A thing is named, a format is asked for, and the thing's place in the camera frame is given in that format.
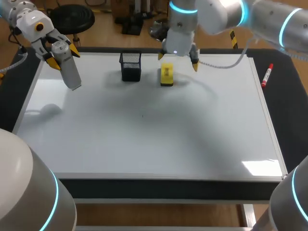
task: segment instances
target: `black box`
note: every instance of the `black box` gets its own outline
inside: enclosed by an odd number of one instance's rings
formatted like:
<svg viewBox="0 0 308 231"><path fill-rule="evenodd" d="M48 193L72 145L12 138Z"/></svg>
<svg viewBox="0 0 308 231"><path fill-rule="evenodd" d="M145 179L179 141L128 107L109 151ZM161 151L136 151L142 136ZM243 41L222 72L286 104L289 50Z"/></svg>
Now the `black box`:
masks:
<svg viewBox="0 0 308 231"><path fill-rule="evenodd" d="M120 55L122 81L139 82L141 77L141 51L123 51Z"/></svg>

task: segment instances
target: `whiteboard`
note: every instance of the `whiteboard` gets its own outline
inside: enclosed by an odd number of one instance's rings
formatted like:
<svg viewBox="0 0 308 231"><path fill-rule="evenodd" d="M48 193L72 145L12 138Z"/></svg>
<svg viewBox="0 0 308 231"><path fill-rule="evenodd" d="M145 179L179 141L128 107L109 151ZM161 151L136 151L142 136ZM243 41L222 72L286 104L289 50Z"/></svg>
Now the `whiteboard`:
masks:
<svg viewBox="0 0 308 231"><path fill-rule="evenodd" d="M201 54L230 65L239 55ZM41 62L14 128L60 178L280 181L286 174L257 72L143 54L141 80L121 80L118 53L74 58L75 91ZM160 86L162 62L174 86Z"/></svg>

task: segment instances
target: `yellow block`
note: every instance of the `yellow block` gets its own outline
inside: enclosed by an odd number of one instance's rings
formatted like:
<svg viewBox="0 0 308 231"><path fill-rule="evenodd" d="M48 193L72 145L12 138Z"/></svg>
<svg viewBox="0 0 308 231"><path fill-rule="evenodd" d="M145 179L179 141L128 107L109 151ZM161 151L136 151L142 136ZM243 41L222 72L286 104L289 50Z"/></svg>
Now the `yellow block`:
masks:
<svg viewBox="0 0 308 231"><path fill-rule="evenodd" d="M161 77L160 85L161 86L173 86L173 64L163 63L161 66Z"/></svg>

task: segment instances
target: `wooden floor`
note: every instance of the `wooden floor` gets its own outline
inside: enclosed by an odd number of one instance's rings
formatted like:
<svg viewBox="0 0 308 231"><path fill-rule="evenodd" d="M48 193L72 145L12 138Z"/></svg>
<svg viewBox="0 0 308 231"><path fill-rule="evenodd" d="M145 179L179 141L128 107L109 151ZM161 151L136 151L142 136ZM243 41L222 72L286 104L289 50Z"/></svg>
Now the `wooden floor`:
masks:
<svg viewBox="0 0 308 231"><path fill-rule="evenodd" d="M283 0L298 7L308 8L308 1ZM120 33L121 26L113 23L110 14L95 14L95 24L89 30L79 34L81 45L90 47L138 47L160 48L161 43L148 35L152 20L146 21L140 36L127 36ZM17 51L17 46L7 41L9 29L0 18L0 69L7 67ZM252 34L243 28L236 28L235 34L239 47ZM29 43L19 36L22 44ZM217 36L208 36L197 30L195 42L199 48L231 48L228 32ZM264 41L251 44L251 48L270 48ZM294 60L302 83L308 91L308 64ZM267 205L255 205L256 217L259 218ZM236 205L77 205L78 225L133 225L133 226L241 226Z"/></svg>

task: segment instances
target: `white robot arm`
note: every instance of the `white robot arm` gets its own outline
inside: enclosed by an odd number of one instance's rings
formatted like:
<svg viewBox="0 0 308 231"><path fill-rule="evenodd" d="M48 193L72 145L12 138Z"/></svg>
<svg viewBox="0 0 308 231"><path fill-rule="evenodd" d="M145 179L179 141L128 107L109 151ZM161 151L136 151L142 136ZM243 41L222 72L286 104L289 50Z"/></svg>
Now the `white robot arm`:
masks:
<svg viewBox="0 0 308 231"><path fill-rule="evenodd" d="M38 11L33 3L23 0L0 0L0 16L12 28L18 28L31 42L38 58L61 72L65 84L70 89L74 90L81 85L81 79L72 58L72 55L80 57L76 47L53 27L51 19ZM52 44L53 55L46 49L46 41Z"/></svg>
<svg viewBox="0 0 308 231"><path fill-rule="evenodd" d="M170 30L159 59L165 53L190 55L197 69L198 54L193 43L199 24L210 35L236 26L249 28L258 39L291 57L302 52L307 60L308 11L270 0L173 0L170 2Z"/></svg>

